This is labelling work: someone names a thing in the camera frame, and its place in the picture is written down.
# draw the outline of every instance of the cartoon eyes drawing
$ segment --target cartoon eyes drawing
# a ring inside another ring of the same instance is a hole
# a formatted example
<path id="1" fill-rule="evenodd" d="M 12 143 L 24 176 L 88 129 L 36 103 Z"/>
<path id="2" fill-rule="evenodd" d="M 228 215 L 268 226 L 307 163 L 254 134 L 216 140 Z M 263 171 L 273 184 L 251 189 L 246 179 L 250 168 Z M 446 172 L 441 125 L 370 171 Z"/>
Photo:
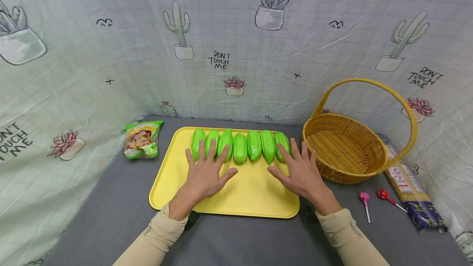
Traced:
<path id="1" fill-rule="evenodd" d="M 337 28 L 337 29 L 340 29 L 341 27 L 343 27 L 343 21 L 331 21 L 330 23 L 328 23 L 328 25 L 331 27 L 331 28 Z"/>
<path id="2" fill-rule="evenodd" d="M 96 24 L 98 25 L 99 23 L 100 23 L 101 27 L 105 27 L 107 24 L 108 24 L 109 27 L 111 27 L 112 24 L 113 24 L 113 21 L 109 18 L 106 18 L 105 20 L 104 19 L 97 20 Z"/>

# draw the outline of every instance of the grid pattern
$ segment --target grid pattern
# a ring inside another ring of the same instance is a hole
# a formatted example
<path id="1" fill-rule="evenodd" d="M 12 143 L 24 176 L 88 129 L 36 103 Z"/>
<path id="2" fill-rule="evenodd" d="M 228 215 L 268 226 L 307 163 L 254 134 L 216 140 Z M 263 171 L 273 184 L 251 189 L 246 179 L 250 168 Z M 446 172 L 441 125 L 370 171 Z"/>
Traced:
<path id="1" fill-rule="evenodd" d="M 420 124 L 408 159 L 448 219 L 473 226 L 473 0 L 290 0 L 278 31 L 259 29 L 259 0 L 2 0 L 21 4 L 48 52 L 21 66 L 0 60 L 4 97 L 0 125 L 16 122 L 34 144 L 0 165 L 0 264 L 43 256 L 59 238 L 109 162 L 121 150 L 119 132 L 169 101 L 183 117 L 301 125 L 335 82 L 365 77 L 405 98 L 428 99 L 436 111 Z M 172 3 L 187 13 L 193 60 L 179 60 Z M 394 72 L 374 68 L 394 48 L 393 29 L 426 11 L 430 27 L 401 52 Z M 96 24 L 111 19 L 112 26 Z M 332 21 L 343 21 L 340 29 Z M 230 54 L 214 68 L 214 51 Z M 444 74 L 424 89 L 409 84 L 423 67 Z M 223 80 L 237 76 L 241 96 Z M 114 80 L 110 85 L 105 81 Z M 401 105 L 381 89 L 349 83 L 326 108 L 390 136 L 400 149 L 409 137 Z M 46 157 L 52 138 L 72 129 L 86 141 L 71 161 Z"/>

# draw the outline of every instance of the gray table surface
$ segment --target gray table surface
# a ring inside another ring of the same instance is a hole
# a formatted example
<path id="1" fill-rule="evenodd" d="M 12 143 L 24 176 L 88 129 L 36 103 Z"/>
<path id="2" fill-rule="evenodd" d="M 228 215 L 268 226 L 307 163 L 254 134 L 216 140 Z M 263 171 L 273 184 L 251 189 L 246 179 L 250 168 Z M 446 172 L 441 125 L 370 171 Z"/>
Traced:
<path id="1" fill-rule="evenodd" d="M 302 127 L 227 121 L 147 116 L 163 120 L 159 155 L 153 160 L 128 160 L 119 154 L 100 178 L 77 215 L 47 257 L 44 266 L 112 265 L 146 228 L 156 210 L 148 194 L 174 132 L 183 126 L 268 129 L 301 140 Z M 392 266 L 469 266 L 450 234 L 420 232 L 408 215 L 375 196 L 385 189 L 398 198 L 384 175 L 357 185 L 327 182 L 343 207 Z M 371 194 L 368 224 L 357 198 Z M 301 206 L 307 202 L 301 199 Z M 201 214 L 189 231 L 171 247 L 162 265 L 342 265 L 319 223 L 308 222 L 301 212 L 288 220 Z"/>

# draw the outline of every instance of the pink flower drawing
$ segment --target pink flower drawing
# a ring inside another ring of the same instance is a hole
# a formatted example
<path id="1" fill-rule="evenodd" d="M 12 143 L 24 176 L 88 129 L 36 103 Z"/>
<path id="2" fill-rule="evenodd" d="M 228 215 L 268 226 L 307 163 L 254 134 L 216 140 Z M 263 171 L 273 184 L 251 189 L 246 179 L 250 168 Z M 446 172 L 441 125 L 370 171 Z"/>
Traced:
<path id="1" fill-rule="evenodd" d="M 426 99 L 408 98 L 407 101 L 409 101 L 409 107 L 417 110 L 418 113 L 422 114 L 423 116 L 433 117 L 432 113 L 434 113 L 435 110 L 432 110 L 432 106 L 430 105 L 429 101 L 427 101 Z"/>
<path id="2" fill-rule="evenodd" d="M 243 88 L 245 85 L 245 81 L 244 80 L 240 80 L 238 77 L 236 76 L 233 76 L 233 77 L 228 77 L 227 80 L 224 80 L 223 82 L 225 82 L 225 87 L 234 87 L 236 89 L 241 89 Z"/>
<path id="3" fill-rule="evenodd" d="M 53 149 L 47 156 L 60 158 L 63 161 L 69 161 L 84 147 L 86 142 L 77 138 L 77 132 L 70 130 L 67 133 L 62 133 L 53 139 L 51 149 Z"/>

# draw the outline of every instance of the lollipop stick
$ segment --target lollipop stick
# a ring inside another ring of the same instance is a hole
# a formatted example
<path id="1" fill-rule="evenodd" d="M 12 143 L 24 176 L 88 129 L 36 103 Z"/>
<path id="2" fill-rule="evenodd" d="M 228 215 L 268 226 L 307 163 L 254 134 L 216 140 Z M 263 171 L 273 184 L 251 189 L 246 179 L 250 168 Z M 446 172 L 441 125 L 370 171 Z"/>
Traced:
<path id="1" fill-rule="evenodd" d="M 402 206 L 399 206 L 397 203 L 396 203 L 396 206 L 399 207 L 401 210 L 405 211 L 407 213 L 407 210 L 404 209 L 404 207 Z"/>
<path id="2" fill-rule="evenodd" d="M 368 206 L 365 206 L 365 210 L 366 210 L 366 216 L 368 217 L 368 223 L 371 223 L 370 213 L 368 212 Z"/>

